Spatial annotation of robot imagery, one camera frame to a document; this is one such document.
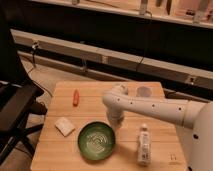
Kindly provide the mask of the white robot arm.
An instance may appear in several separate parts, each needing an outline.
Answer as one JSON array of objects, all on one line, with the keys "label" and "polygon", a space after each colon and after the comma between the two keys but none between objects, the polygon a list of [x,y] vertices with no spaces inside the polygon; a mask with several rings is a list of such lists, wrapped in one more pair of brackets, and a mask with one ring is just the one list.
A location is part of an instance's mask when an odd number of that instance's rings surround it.
[{"label": "white robot arm", "polygon": [[122,84],[106,91],[102,101],[114,128],[122,124],[124,112],[129,111],[191,129],[187,171],[213,171],[213,101],[133,97]]}]

